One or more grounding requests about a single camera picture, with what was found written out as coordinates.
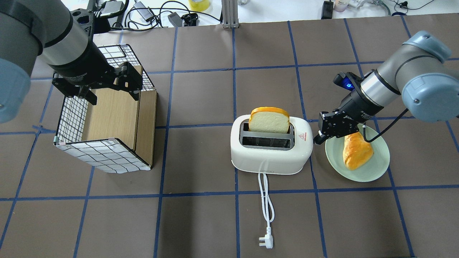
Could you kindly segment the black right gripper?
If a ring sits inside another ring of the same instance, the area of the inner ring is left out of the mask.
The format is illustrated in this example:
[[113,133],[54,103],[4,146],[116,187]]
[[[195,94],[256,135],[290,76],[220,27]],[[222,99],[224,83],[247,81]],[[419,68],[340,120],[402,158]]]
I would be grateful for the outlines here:
[[322,145],[325,138],[341,138],[358,131],[363,124],[380,111],[362,91],[363,78],[352,72],[340,72],[333,82],[349,90],[340,105],[331,112],[321,111],[318,119],[319,133],[314,137],[315,145]]

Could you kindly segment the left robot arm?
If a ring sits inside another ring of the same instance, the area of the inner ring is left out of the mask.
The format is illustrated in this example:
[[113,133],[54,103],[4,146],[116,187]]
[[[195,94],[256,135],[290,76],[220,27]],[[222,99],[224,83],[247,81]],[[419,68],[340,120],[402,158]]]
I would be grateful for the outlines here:
[[52,84],[65,97],[96,105],[92,90],[109,88],[139,100],[142,75],[128,62],[112,67],[93,42],[94,34],[110,31],[114,13],[100,15],[104,4],[90,0],[85,9],[69,10],[60,0],[2,0],[0,6],[1,123],[17,116],[37,58],[57,74]]

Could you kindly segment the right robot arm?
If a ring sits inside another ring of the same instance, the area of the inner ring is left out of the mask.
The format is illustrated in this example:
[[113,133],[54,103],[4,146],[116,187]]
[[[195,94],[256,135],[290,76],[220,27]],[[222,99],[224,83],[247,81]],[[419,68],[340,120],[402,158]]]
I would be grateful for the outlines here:
[[358,132],[397,97],[406,111],[424,122],[448,121],[459,113],[458,71],[446,68],[451,50],[427,31],[419,31],[377,69],[364,77],[340,72],[334,84],[349,90],[341,104],[319,115],[314,143]]

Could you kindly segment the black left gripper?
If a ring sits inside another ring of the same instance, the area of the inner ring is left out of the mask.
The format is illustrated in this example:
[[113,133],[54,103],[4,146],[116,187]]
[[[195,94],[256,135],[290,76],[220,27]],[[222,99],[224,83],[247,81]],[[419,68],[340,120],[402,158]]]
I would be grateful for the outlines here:
[[56,72],[53,74],[52,84],[67,98],[78,97],[92,105],[97,104],[97,96],[92,90],[112,89],[124,91],[131,95],[135,101],[139,101],[140,91],[143,89],[142,75],[129,62],[123,62],[109,69],[90,82],[72,83],[70,78],[60,77]]

